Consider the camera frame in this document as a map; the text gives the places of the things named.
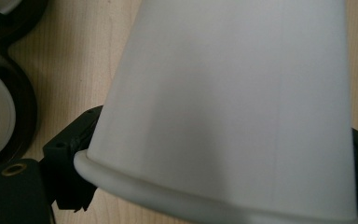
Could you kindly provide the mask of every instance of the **metal ring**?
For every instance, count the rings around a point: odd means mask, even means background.
[[[17,175],[24,171],[27,168],[27,164],[25,163],[16,163],[9,167],[7,167],[5,170],[2,171],[2,175],[4,176],[12,176]]]

